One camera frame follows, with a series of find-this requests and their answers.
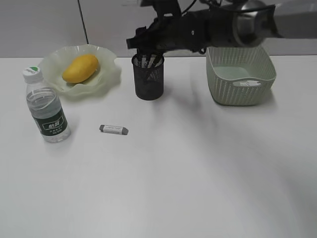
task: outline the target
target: plastic basket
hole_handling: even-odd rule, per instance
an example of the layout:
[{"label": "plastic basket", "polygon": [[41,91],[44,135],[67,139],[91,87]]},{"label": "plastic basket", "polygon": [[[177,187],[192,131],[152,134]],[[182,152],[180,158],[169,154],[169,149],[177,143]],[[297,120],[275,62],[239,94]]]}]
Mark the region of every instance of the plastic basket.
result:
[{"label": "plastic basket", "polygon": [[213,99],[222,105],[252,106],[270,91],[274,65],[263,49],[208,48],[207,78]]}]

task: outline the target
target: cable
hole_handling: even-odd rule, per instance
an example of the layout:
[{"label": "cable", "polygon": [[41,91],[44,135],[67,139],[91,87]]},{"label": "cable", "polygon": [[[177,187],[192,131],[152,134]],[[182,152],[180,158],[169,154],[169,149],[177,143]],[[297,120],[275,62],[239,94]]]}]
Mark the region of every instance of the cable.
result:
[{"label": "cable", "polygon": [[196,2],[197,0],[193,0],[193,2],[185,10],[182,11],[182,15],[187,13],[193,7],[193,5],[195,5]]},{"label": "cable", "polygon": [[217,5],[214,5],[214,4],[210,3],[208,0],[205,0],[205,3],[211,8],[217,8],[217,9],[222,10],[222,11],[230,11],[230,12],[235,12],[235,13],[248,13],[248,12],[254,12],[254,11],[262,11],[262,10],[267,10],[267,9],[271,9],[273,7],[276,7],[274,4],[272,4],[272,5],[255,7],[255,8],[246,9],[246,10],[232,10],[232,9],[227,9],[227,8],[223,8],[223,7],[219,7]]},{"label": "cable", "polygon": [[84,22],[84,17],[83,17],[83,12],[81,11],[80,1],[77,0],[77,3],[78,3],[78,7],[79,7],[79,13],[80,13],[81,22],[82,22],[83,28],[84,28],[84,33],[85,33],[86,42],[87,42],[87,44],[89,44],[88,36],[87,36],[87,31],[86,31],[86,27],[85,27],[85,22]]}]

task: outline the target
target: plate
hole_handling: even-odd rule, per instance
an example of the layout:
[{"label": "plate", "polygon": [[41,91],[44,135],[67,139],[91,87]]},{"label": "plate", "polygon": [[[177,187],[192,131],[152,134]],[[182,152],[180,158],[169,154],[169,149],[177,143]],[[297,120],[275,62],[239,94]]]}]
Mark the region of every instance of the plate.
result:
[{"label": "plate", "polygon": [[[96,72],[82,83],[71,84],[63,80],[62,74],[81,55],[93,54],[99,61]],[[120,83],[121,69],[114,60],[116,55],[110,50],[94,45],[64,47],[45,57],[39,64],[44,79],[57,92],[68,96],[92,94],[100,88],[112,87]]]}]

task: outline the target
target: white wall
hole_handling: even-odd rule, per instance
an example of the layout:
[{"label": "white wall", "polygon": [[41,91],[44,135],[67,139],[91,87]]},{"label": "white wall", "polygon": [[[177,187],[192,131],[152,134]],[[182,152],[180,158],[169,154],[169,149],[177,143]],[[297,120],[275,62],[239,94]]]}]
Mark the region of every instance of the white wall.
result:
[{"label": "white wall", "polygon": [[[267,4],[288,0],[264,0]],[[125,40],[135,35],[135,29],[149,25],[156,16],[151,7],[122,6],[127,0],[80,0],[89,43],[107,47],[120,57],[132,56]],[[192,0],[179,0],[182,9]],[[193,9],[206,8],[199,2]],[[264,47],[271,55],[317,54],[317,40],[268,39]],[[170,56],[190,56],[189,51],[169,53]]]},{"label": "white wall", "polygon": [[[135,35],[136,28],[149,25],[156,14],[151,7],[122,6],[127,1],[80,0],[89,43],[120,57],[135,53],[127,50],[126,39]],[[191,1],[179,0],[181,8]],[[268,4],[285,1],[265,0]],[[202,8],[206,6],[198,2],[193,10]],[[0,57],[43,57],[63,46],[86,43],[77,0],[1,0],[0,32]],[[264,47],[272,55],[317,54],[317,40],[268,39]]]},{"label": "white wall", "polygon": [[43,57],[86,43],[77,0],[0,0],[0,57]]}]

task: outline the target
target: basket handle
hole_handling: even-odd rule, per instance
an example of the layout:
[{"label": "basket handle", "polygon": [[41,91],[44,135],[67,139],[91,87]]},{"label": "basket handle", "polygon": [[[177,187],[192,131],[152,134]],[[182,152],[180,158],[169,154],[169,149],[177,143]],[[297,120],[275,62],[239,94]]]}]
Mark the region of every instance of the basket handle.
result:
[{"label": "basket handle", "polygon": [[267,83],[267,81],[257,78],[241,78],[232,80],[231,83],[235,87],[261,87],[263,84]]}]

